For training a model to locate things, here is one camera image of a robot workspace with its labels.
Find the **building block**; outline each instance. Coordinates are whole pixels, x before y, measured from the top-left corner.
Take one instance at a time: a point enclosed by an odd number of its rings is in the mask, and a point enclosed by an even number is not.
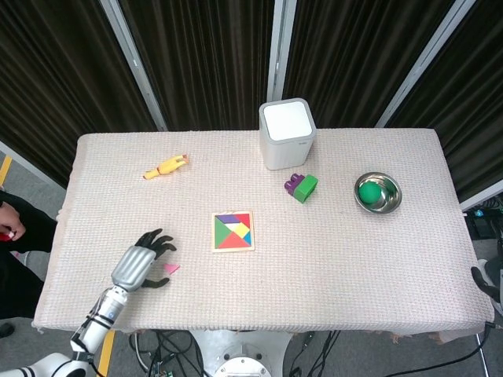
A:
[[[304,177],[300,174],[293,174],[290,181],[285,182],[285,189],[299,202],[304,203],[316,188],[318,179],[312,175]]]
[[[293,192],[296,190],[297,186],[300,184],[300,182],[303,181],[305,177],[303,175],[299,174],[292,174],[290,177],[290,181],[285,182],[285,188],[288,193],[293,196]]]

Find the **toy chicken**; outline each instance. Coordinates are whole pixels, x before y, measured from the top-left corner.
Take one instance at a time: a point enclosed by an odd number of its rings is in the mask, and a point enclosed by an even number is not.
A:
[[[147,171],[145,174],[143,174],[143,178],[152,179],[160,175],[169,174],[172,171],[177,170],[179,167],[185,165],[186,163],[189,163],[187,155],[171,157],[170,159],[161,163],[156,169]]]

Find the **green triangle piece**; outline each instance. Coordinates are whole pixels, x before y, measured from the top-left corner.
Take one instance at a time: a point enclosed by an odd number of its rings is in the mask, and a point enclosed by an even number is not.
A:
[[[226,225],[215,217],[215,249],[218,248],[227,236],[232,233],[232,231],[226,227]]]

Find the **metal bowl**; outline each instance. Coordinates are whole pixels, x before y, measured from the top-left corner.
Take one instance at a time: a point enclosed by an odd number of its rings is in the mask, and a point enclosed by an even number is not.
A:
[[[381,188],[380,199],[375,203],[364,203],[360,200],[358,189],[366,182],[377,183]],[[374,214],[389,214],[398,208],[402,202],[402,190],[398,183],[389,175],[384,173],[363,174],[354,185],[354,198],[364,210]]]

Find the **black curtain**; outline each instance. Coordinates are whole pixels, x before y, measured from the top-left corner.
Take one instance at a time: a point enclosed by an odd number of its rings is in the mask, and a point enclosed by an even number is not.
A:
[[[274,0],[120,3],[170,131],[259,127]]]
[[[387,126],[437,131],[460,201],[503,179],[503,2],[475,3]]]
[[[283,98],[319,128],[374,127],[453,0],[299,0]]]
[[[154,131],[97,1],[1,1],[0,140],[66,186],[79,136]]]

